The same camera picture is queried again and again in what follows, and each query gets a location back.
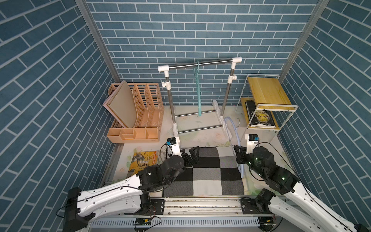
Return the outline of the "translucent blue clothes hanger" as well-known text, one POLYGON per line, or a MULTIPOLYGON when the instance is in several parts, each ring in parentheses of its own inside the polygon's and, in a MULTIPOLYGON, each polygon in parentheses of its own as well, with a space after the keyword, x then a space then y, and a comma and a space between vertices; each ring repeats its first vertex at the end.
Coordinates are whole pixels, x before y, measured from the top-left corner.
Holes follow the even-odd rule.
MULTIPOLYGON (((224 118, 224 124, 226 126, 226 133, 227 133, 229 142, 231 144, 231 147, 233 147, 233 145, 232 145, 232 138, 233 137, 236 138, 238 146, 241 146, 241 141, 240 141, 240 137, 239 137, 239 134, 238 134, 238 131, 237 131, 237 127, 234 124, 233 120, 230 117, 225 117, 224 118), (228 128, 228 122, 232 125, 233 132, 231 132, 228 128)), ((243 166, 243 164, 238 164, 238 170, 241 174, 241 178, 243 178, 244 177, 244 166, 243 166)))

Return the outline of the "black grey checkered scarf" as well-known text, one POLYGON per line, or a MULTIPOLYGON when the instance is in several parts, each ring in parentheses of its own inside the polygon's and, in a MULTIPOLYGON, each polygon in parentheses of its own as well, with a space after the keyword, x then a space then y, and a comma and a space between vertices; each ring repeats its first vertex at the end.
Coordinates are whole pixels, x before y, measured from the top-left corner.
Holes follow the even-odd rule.
POLYGON ((231 147, 200 148, 199 163, 185 169, 163 197, 242 196, 244 186, 231 147))

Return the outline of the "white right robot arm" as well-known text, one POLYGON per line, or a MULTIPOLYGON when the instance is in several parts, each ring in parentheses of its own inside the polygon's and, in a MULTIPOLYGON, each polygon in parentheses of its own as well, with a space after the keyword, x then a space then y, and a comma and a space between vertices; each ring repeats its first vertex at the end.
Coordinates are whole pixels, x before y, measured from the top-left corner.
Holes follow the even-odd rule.
POLYGON ((238 164, 246 164, 268 185, 251 207, 260 213, 272 213, 306 232, 366 232, 367 227, 343 218, 319 198, 290 170, 276 164, 274 155, 259 146, 248 151, 234 146, 238 164))

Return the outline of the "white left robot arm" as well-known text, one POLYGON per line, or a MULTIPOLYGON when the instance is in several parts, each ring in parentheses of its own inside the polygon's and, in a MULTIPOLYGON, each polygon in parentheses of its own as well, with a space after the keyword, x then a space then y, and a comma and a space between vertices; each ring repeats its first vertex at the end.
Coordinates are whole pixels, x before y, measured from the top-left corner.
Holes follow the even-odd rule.
POLYGON ((70 189, 64 206, 63 231, 79 231, 108 215, 148 212, 152 207, 150 193, 169 187, 187 167, 199 162, 200 147, 180 152, 115 184, 85 191, 70 189))

